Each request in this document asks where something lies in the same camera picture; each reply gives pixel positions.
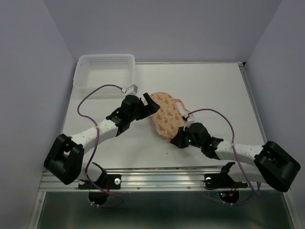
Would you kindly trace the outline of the floral orange laundry bag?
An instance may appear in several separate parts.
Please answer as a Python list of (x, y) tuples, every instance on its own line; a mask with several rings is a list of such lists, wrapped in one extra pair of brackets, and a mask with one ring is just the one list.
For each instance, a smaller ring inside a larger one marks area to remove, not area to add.
[(190, 113), (180, 99), (173, 98), (165, 92), (150, 94), (160, 109), (151, 115), (152, 124), (156, 132), (165, 139), (174, 138), (180, 127), (185, 126), (183, 116)]

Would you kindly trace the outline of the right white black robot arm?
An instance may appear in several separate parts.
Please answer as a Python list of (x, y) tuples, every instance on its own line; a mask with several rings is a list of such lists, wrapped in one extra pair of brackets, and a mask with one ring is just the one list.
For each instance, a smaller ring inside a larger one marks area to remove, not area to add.
[(220, 173), (204, 176), (207, 189), (246, 188), (250, 182), (258, 182), (287, 192), (301, 168), (275, 142), (262, 146), (233, 144), (211, 136), (201, 123), (180, 127), (170, 142), (178, 148), (193, 146), (207, 158), (227, 161)]

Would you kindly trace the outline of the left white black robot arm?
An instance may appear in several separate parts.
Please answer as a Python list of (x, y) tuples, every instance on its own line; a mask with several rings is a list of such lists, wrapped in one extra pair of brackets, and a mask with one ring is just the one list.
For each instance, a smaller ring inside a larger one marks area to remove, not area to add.
[(83, 157), (88, 151), (125, 132), (134, 120), (147, 118), (160, 109), (147, 93), (143, 96), (147, 104), (129, 94), (119, 108), (94, 127), (72, 136), (57, 136), (43, 166), (66, 185), (80, 179)]

